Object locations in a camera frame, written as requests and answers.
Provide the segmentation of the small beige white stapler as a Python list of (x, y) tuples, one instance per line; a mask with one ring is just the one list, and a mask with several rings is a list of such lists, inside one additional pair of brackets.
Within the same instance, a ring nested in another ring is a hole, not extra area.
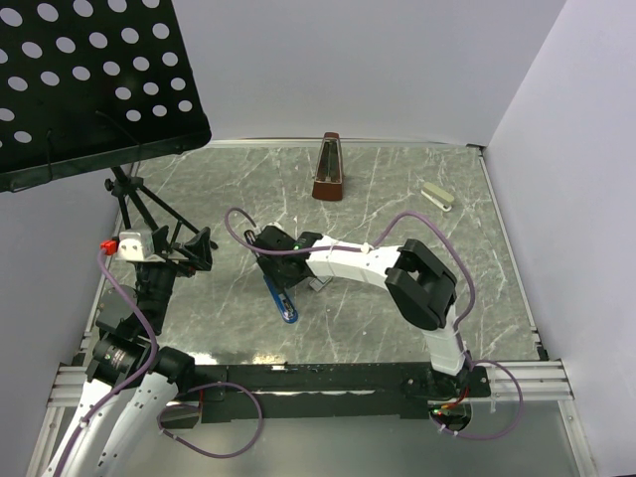
[(444, 213), (453, 208), (454, 196), (433, 183), (425, 182), (420, 194)]

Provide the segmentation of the blue metal stapler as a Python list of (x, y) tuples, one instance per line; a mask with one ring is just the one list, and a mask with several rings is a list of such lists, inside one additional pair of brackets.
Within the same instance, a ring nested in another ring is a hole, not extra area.
[(272, 297), (272, 300), (282, 318), (287, 324), (293, 324), (298, 320), (298, 311), (285, 290), (279, 292), (268, 276), (264, 276), (263, 280)]

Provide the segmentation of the white staple box tray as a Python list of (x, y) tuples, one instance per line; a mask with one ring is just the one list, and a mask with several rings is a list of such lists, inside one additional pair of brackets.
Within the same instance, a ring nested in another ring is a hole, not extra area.
[(331, 281), (331, 277), (314, 277), (309, 280), (309, 286), (315, 291), (320, 292)]

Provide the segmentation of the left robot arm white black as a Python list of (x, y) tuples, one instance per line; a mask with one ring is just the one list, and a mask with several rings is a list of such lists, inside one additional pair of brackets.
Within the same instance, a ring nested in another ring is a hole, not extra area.
[(160, 408), (195, 390), (193, 358), (157, 338), (176, 279), (210, 270), (214, 245), (208, 228), (184, 243), (167, 233), (126, 230), (99, 247), (97, 263), (111, 286), (79, 404), (47, 476), (115, 475)]

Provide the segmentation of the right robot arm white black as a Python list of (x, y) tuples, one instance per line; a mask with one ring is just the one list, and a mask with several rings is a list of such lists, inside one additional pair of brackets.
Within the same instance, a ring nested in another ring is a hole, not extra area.
[(422, 242), (372, 249), (317, 233), (293, 238), (275, 225), (243, 236), (290, 322), (296, 312), (287, 290), (302, 281), (311, 281), (316, 290), (333, 278), (377, 286), (391, 296), (402, 318), (423, 332), (435, 387), (455, 396), (467, 386), (468, 365), (455, 329), (457, 279)]

